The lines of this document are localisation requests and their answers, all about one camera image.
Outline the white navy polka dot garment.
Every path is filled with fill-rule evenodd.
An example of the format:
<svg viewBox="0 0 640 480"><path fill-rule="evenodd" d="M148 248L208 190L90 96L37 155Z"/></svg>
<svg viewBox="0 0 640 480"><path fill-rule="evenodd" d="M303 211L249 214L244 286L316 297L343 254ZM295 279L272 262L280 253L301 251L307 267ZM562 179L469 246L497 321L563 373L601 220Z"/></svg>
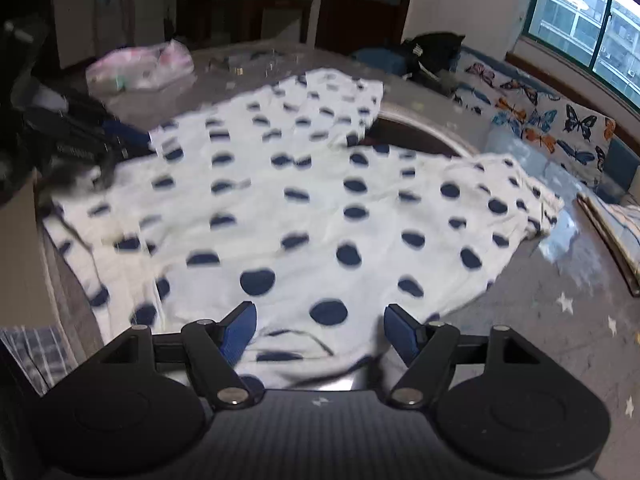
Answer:
<svg viewBox="0 0 640 480"><path fill-rule="evenodd" d="M185 114L112 185L55 192L43 225L104 340L171 333L242 301L236 369L288 388L383 353L382 315L420 321L480 296L562 200L511 157L365 146L383 86L313 70Z"/></svg>

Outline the blue sofa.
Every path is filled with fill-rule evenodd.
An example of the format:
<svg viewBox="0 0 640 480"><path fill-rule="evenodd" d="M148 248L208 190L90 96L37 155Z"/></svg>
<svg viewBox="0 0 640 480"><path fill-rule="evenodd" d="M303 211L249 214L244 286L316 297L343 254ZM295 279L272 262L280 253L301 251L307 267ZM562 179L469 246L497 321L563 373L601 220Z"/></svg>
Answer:
<svg viewBox="0 0 640 480"><path fill-rule="evenodd" d="M630 188L639 156L615 134L616 122L546 86L524 70L463 47L435 74L416 57L386 49L362 49L354 59L420 84L457 107L545 154L609 203L639 201Z"/></svg>

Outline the folded striped cloth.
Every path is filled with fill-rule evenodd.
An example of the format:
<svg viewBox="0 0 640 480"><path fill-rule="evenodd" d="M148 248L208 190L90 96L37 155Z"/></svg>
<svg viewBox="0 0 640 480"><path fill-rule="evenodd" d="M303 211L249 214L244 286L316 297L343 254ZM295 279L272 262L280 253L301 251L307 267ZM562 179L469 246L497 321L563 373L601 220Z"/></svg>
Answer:
<svg viewBox="0 0 640 480"><path fill-rule="evenodd" d="M578 193L577 203L612 254L631 296L639 297L639 206L607 204Z"/></svg>

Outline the green framed window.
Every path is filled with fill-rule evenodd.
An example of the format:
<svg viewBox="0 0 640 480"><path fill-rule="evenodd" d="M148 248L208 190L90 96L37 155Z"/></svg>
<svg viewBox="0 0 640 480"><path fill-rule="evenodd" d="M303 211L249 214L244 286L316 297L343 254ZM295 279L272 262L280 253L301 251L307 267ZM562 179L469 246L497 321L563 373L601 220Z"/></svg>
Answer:
<svg viewBox="0 0 640 480"><path fill-rule="evenodd" d="M639 0L532 0L524 34L639 105Z"/></svg>

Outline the butterfly print pillow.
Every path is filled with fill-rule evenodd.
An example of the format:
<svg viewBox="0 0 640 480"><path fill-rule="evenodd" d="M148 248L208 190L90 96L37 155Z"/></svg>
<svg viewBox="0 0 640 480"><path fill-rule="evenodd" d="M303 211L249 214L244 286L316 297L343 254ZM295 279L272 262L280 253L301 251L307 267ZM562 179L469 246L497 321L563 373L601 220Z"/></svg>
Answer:
<svg viewBox="0 0 640 480"><path fill-rule="evenodd" d="M602 180L616 123L557 94L526 73L461 50L450 72L452 100L533 145L588 188Z"/></svg>

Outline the black bag on sofa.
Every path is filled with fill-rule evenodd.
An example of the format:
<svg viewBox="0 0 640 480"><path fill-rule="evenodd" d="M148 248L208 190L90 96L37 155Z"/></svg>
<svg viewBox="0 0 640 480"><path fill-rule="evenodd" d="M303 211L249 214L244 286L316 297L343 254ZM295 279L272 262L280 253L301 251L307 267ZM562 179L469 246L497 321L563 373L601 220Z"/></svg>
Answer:
<svg viewBox="0 0 640 480"><path fill-rule="evenodd" d="M463 40L464 35L454 32L427 32L404 40L400 45L406 62L404 78L449 98L458 86L450 70Z"/></svg>

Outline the pink white plastic bag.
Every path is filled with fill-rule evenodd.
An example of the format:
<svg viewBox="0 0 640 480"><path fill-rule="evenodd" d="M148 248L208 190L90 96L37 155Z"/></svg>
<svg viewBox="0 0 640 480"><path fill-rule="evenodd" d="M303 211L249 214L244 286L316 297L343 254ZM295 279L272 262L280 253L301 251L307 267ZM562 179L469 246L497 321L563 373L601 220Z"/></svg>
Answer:
<svg viewBox="0 0 640 480"><path fill-rule="evenodd" d="M171 40L151 47L122 48L104 55L86 70L90 94L156 91L194 71L190 51Z"/></svg>

